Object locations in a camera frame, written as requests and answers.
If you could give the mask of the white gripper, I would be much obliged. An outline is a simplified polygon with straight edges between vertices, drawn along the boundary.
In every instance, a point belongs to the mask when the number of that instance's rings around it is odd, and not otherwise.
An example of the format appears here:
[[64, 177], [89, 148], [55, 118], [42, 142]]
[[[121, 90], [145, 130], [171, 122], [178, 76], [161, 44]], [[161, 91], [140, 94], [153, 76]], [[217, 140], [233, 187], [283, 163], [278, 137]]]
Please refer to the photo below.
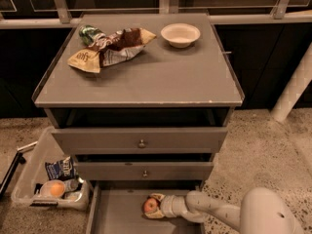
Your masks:
[[161, 193], [151, 193], [151, 198], [161, 202], [160, 209], [149, 211], [145, 216], [150, 219], [160, 219], [164, 217], [180, 217], [188, 213], [183, 196], [164, 195]]

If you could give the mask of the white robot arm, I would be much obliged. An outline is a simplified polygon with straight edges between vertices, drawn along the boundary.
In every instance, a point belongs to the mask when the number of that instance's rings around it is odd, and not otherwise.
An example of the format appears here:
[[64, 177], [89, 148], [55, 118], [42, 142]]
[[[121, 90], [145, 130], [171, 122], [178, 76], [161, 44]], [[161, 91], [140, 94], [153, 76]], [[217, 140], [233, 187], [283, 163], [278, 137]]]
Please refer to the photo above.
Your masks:
[[151, 219], [182, 217], [195, 223], [204, 223], [211, 215], [240, 234], [304, 234], [281, 197], [264, 187], [248, 191], [240, 207], [193, 190], [185, 196], [152, 193], [142, 209]]

